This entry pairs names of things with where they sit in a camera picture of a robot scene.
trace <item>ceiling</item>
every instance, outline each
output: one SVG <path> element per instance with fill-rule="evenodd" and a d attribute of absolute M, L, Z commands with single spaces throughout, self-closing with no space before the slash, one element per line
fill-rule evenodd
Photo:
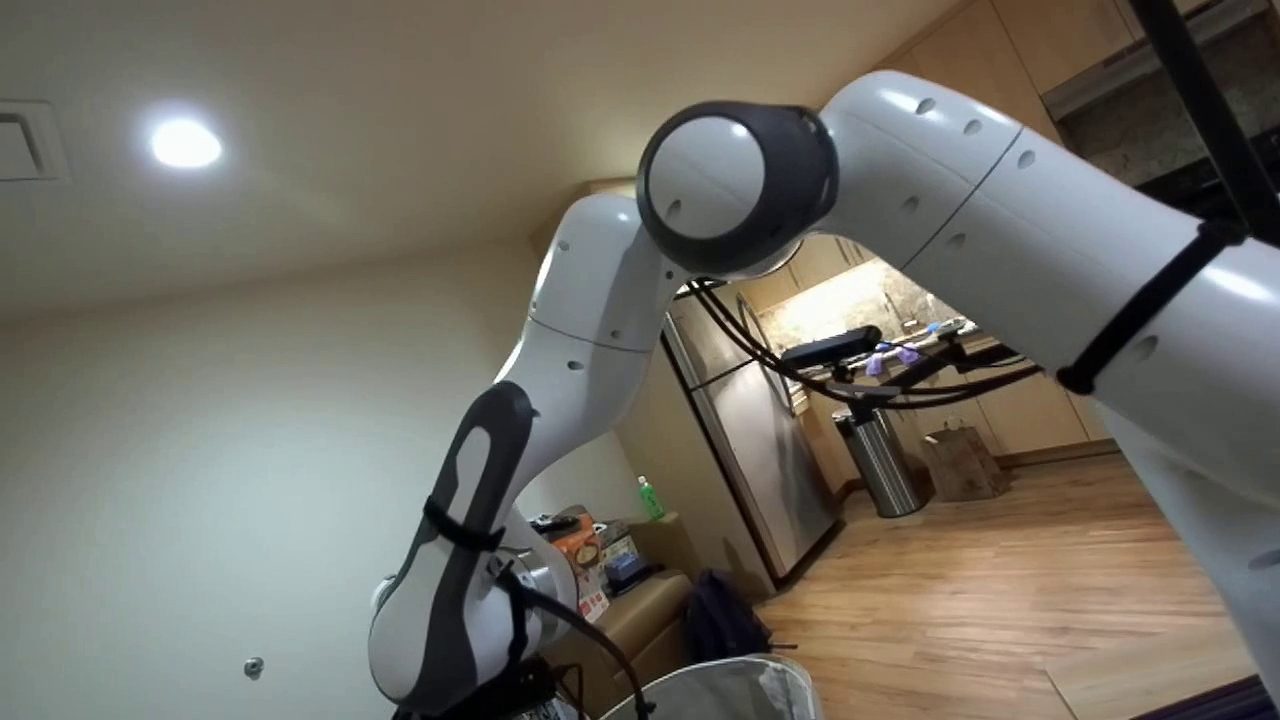
<path fill-rule="evenodd" d="M 683 103 L 826 103 L 957 0 L 3 0 L 0 103 L 65 169 L 0 183 L 0 321 L 539 242 Z M 229 143 L 150 163 L 186 103 Z"/>

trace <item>wall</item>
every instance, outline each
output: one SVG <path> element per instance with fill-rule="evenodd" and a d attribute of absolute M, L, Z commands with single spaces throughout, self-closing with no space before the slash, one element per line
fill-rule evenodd
<path fill-rule="evenodd" d="M 530 256 L 459 252 L 3 328 L 0 717 L 384 720 L 372 586 L 530 285 Z M 520 507 L 572 478 L 636 505 L 605 435 Z"/>

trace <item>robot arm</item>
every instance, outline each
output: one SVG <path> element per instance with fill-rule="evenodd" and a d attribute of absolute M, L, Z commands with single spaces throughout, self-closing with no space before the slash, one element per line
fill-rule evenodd
<path fill-rule="evenodd" d="M 683 274 L 761 271 L 812 224 L 859 238 L 1045 366 L 1071 363 L 1197 234 L 1194 214 L 902 70 L 848 83 L 826 113 L 673 114 L 644 148 L 641 198 L 591 195 L 564 214 L 523 336 L 448 448 L 372 620 L 387 700 L 448 710 L 549 639 L 552 623 L 520 630 L 495 586 L 495 534 L 520 522 L 511 499 L 626 410 Z M 1095 399 L 1280 696 L 1271 288 L 1280 252 L 1226 252 L 1095 375 Z"/>

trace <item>refrigerator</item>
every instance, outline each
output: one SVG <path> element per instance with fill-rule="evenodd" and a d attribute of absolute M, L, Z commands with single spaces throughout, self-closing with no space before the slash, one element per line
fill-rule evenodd
<path fill-rule="evenodd" d="M 841 533 L 841 507 L 787 382 L 731 344 L 696 296 L 669 308 L 666 357 L 774 582 L 793 582 Z"/>

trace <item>wooden floor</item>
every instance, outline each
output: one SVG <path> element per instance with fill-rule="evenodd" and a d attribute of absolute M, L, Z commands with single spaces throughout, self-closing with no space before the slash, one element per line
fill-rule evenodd
<path fill-rule="evenodd" d="M 1013 493 L 876 521 L 863 497 L 761 606 L 826 717 L 1071 717 L 1045 665 L 1217 630 L 1226 606 L 1125 460 L 1020 466 Z"/>

